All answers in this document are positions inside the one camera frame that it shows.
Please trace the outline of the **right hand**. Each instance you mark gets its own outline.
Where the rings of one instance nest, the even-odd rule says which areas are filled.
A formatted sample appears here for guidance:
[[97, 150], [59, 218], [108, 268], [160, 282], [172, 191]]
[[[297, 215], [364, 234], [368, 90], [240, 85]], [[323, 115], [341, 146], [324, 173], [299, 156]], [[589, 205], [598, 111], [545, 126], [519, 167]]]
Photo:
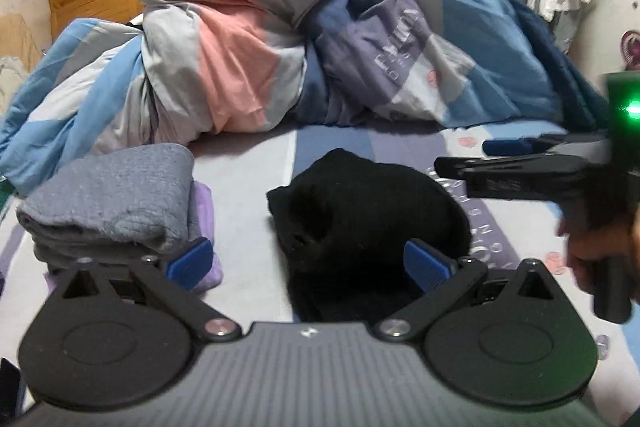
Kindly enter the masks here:
[[639, 302], [639, 210], [632, 217], [623, 217], [604, 227], [576, 234], [562, 218], [556, 234], [567, 235], [566, 265], [573, 271], [577, 286], [588, 294], [596, 291], [594, 264], [614, 255], [624, 257], [632, 277], [629, 296]]

